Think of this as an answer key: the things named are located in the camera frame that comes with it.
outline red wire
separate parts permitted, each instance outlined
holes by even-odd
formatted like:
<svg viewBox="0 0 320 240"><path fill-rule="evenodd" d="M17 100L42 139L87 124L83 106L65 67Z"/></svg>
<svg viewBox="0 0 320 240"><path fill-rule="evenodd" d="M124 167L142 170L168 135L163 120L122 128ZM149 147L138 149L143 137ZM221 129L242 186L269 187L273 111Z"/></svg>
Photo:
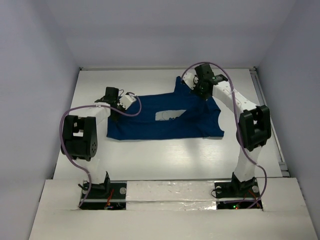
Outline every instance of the red wire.
<svg viewBox="0 0 320 240"><path fill-rule="evenodd" d="M109 206L109 201L112 198L112 195L114 194L114 189L111 190L110 192L110 196L108 197L107 201L106 201L106 205L104 206L105 208Z"/></svg>
<svg viewBox="0 0 320 240"><path fill-rule="evenodd" d="M255 195L252 191L248 190L248 192L254 197L254 200L257 199L256 195Z"/></svg>

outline white table surface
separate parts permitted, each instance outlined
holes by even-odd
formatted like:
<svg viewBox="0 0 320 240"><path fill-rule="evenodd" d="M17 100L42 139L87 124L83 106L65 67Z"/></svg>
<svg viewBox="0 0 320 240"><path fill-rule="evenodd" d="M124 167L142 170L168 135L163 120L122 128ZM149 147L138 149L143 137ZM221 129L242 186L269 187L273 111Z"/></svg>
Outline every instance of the white table surface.
<svg viewBox="0 0 320 240"><path fill-rule="evenodd" d="M171 93L176 77L183 70L95 70L80 71L72 105L92 104L101 98L106 87L124 89L138 96ZM250 101L259 103L248 69L227 69L235 88ZM219 100L219 125L224 130L222 139L188 138L170 140L118 141L105 138L98 143L103 151L103 165L111 180L199 180L229 179L239 155L233 113ZM72 112L77 115L83 109ZM274 137L262 149L258 162L265 167L268 177L282 177L278 162L280 155ZM256 169L256 177L263 177ZM60 152L54 179L86 179Z"/></svg>

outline screw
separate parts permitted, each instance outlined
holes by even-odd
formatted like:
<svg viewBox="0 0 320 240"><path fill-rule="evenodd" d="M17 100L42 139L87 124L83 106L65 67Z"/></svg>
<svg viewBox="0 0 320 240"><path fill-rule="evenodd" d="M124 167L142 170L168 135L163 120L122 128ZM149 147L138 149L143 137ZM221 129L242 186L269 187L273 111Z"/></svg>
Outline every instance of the screw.
<svg viewBox="0 0 320 240"><path fill-rule="evenodd" d="M217 194L222 193L221 186L216 186L215 192L216 192Z"/></svg>
<svg viewBox="0 0 320 240"><path fill-rule="evenodd" d="M125 187L120 188L120 194L126 194L127 189Z"/></svg>
<svg viewBox="0 0 320 240"><path fill-rule="evenodd" d="M252 191L253 191L254 193L258 193L258 192L259 192L259 187L258 187L258 186L253 186L253 187L252 187Z"/></svg>

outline black bracket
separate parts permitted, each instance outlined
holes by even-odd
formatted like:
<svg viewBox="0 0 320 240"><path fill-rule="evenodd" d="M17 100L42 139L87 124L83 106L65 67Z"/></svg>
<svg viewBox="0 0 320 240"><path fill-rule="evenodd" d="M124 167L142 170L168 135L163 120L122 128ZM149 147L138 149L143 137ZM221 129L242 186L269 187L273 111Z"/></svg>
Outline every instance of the black bracket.
<svg viewBox="0 0 320 240"><path fill-rule="evenodd" d="M96 118L68 115L64 119L62 138L66 151L73 159L90 161L98 148Z"/></svg>
<svg viewBox="0 0 320 240"><path fill-rule="evenodd" d="M106 103L106 104L109 104L114 109L117 109L121 112L125 112L125 109L122 106L118 105L119 89L115 88L115 87L107 86L105 88L105 95L102 98L100 98L94 102L95 103ZM111 110L110 118L113 121L117 122L119 117L120 117L120 114L118 112Z"/></svg>
<svg viewBox="0 0 320 240"><path fill-rule="evenodd" d="M192 92L204 100L207 100L212 96L214 85L217 85L222 81L228 81L228 79L222 74L215 75L208 63L201 64L194 70L196 72L198 82L195 82Z"/></svg>
<svg viewBox="0 0 320 240"><path fill-rule="evenodd" d="M86 182L81 186L82 190L87 191L89 188L89 183ZM111 190L113 190L112 199L113 200L126 200L126 191L127 191L127 182L111 182L108 172L106 172L104 183L92 184L91 190L86 199L107 199L110 196Z"/></svg>
<svg viewBox="0 0 320 240"><path fill-rule="evenodd" d="M239 117L239 127L244 148L251 152L258 146L265 145L271 137L269 108L262 105L250 111L244 110Z"/></svg>
<svg viewBox="0 0 320 240"><path fill-rule="evenodd" d="M215 182L214 192L217 199L222 198L244 198L249 191L253 191L253 187L258 187L258 183L255 177L248 181L240 182L238 178L232 173L231 181L229 182ZM254 193L256 197L259 197L259 192Z"/></svg>

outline blue cloth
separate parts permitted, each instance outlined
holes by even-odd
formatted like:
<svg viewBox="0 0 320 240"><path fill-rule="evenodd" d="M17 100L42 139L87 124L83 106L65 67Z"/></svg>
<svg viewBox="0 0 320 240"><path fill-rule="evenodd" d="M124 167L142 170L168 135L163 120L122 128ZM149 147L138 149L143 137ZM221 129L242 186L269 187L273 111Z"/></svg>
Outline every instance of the blue cloth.
<svg viewBox="0 0 320 240"><path fill-rule="evenodd" d="M163 140L223 137L218 124L220 109L212 97L204 101L190 93L177 77L174 92L139 96L141 113L135 117L121 115L118 122L109 117L107 137L116 140ZM126 111L139 110L136 101Z"/></svg>

